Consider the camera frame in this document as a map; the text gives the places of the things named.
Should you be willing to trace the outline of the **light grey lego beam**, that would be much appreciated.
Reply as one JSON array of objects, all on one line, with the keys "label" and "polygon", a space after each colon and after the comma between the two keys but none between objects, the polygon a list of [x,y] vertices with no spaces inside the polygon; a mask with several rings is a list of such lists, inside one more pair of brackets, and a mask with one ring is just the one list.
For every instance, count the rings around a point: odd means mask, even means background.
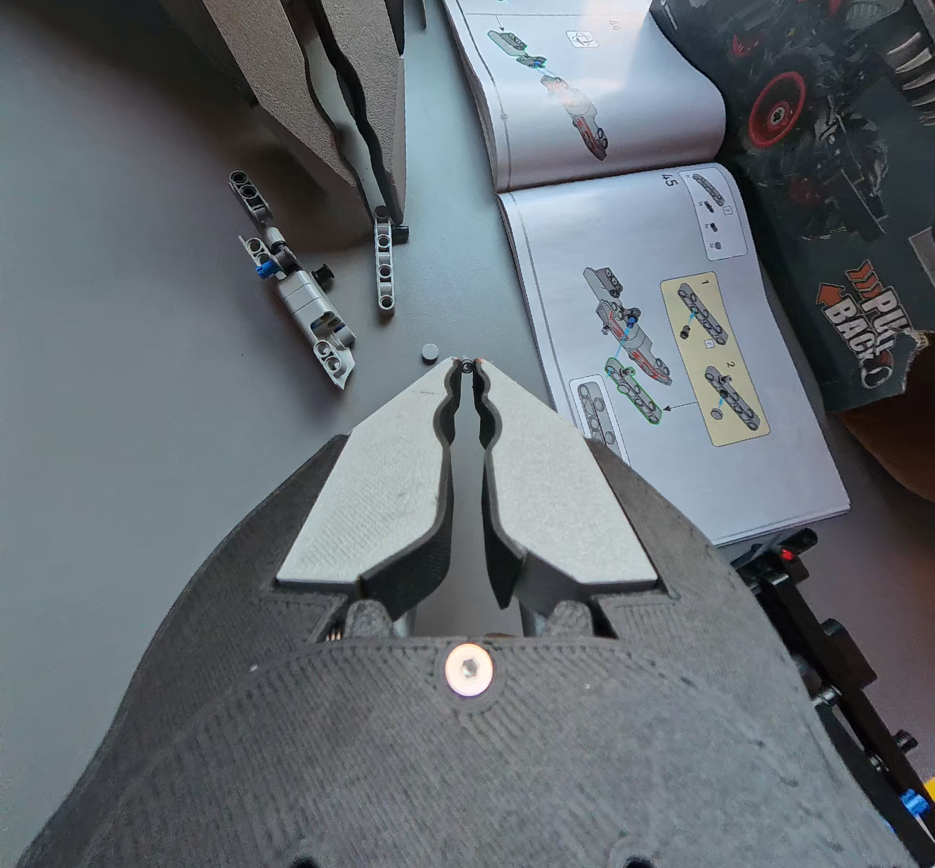
[{"label": "light grey lego beam", "polygon": [[393,223],[384,205],[380,205],[374,210],[373,239],[378,307],[382,316],[389,317],[394,313],[395,309]]}]

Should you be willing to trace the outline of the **black lego chassis assembly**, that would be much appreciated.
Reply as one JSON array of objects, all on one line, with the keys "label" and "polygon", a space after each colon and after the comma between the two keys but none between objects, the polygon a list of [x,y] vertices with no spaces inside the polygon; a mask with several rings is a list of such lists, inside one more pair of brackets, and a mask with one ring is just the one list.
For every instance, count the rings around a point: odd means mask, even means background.
[{"label": "black lego chassis assembly", "polygon": [[934,865],[933,792],[909,762],[916,738],[893,732],[866,690],[877,674],[848,629],[820,620],[800,591],[817,535],[803,528],[749,547],[730,563],[799,669],[812,706],[851,776],[919,866]]}]

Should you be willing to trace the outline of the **monster truck lego box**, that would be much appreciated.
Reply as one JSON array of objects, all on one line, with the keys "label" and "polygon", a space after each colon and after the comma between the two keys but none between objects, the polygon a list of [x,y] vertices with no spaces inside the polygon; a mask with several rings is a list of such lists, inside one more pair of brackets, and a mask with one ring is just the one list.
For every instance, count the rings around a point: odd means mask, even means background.
[{"label": "monster truck lego box", "polygon": [[652,0],[835,415],[934,500],[934,0]]}]

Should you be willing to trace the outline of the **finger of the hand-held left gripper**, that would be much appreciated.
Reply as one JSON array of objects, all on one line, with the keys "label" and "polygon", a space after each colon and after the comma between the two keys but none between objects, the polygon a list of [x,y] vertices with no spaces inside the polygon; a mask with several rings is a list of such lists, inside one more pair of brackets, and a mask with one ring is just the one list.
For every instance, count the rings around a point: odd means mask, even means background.
[{"label": "finger of the hand-held left gripper", "polygon": [[324,52],[395,223],[404,218],[404,0],[309,0]]},{"label": "finger of the hand-held left gripper", "polygon": [[309,62],[281,0],[201,0],[266,125],[350,228],[372,216],[360,177],[310,84]]}]

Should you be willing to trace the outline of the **lego instruction booklet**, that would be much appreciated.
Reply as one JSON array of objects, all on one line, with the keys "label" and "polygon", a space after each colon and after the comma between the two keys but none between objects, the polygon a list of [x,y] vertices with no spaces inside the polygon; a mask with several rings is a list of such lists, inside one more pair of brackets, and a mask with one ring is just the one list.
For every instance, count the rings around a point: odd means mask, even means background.
[{"label": "lego instruction booklet", "polygon": [[649,0],[441,1],[557,412],[716,545],[845,514],[722,97]]}]

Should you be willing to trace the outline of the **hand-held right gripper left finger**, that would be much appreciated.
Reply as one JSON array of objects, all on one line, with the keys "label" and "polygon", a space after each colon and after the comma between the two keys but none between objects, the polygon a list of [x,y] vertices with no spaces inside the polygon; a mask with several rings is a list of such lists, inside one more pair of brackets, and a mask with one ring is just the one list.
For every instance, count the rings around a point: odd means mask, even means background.
[{"label": "hand-held right gripper left finger", "polygon": [[439,362],[347,435],[276,574],[293,588],[427,596],[450,562],[463,360]]}]

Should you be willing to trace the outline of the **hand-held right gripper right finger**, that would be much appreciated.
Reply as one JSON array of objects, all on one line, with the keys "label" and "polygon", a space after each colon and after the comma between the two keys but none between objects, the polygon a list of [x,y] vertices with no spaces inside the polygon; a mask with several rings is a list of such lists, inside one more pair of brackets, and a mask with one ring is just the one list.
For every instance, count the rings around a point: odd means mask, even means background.
[{"label": "hand-held right gripper right finger", "polygon": [[497,603],[544,625],[564,601],[651,591],[659,577],[583,434],[488,360],[473,362],[482,512]]}]

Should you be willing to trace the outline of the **grey lego sub-assembly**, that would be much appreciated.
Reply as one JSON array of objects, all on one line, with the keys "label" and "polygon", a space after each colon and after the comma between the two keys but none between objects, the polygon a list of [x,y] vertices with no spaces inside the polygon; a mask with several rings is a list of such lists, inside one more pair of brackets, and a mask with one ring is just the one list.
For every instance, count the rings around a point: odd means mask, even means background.
[{"label": "grey lego sub-assembly", "polygon": [[257,276],[270,281],[312,347],[330,381],[344,390],[355,369],[355,334],[323,287],[333,280],[328,265],[308,270],[276,227],[271,207],[247,173],[230,173],[228,183],[250,218],[255,234],[240,238]]}]

